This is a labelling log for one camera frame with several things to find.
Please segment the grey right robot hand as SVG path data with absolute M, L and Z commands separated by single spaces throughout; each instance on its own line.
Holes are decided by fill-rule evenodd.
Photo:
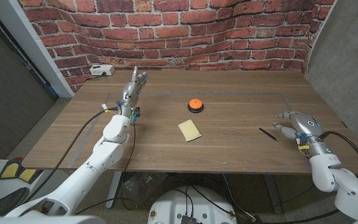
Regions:
M 289 119 L 292 128 L 272 123 L 286 138 L 295 140 L 298 150 L 306 157 L 331 153 L 330 148 L 320 135 L 324 133 L 323 126 L 317 119 L 297 111 L 287 111 L 276 115 L 277 118 Z

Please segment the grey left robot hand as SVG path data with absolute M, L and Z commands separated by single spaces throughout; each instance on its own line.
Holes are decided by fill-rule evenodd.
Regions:
M 132 109 L 135 108 L 139 94 L 146 83 L 146 72 L 138 73 L 138 68 L 134 67 L 131 81 L 125 85 L 122 91 L 122 99 L 119 105 L 121 109 L 120 115 L 128 118 L 132 116 Z

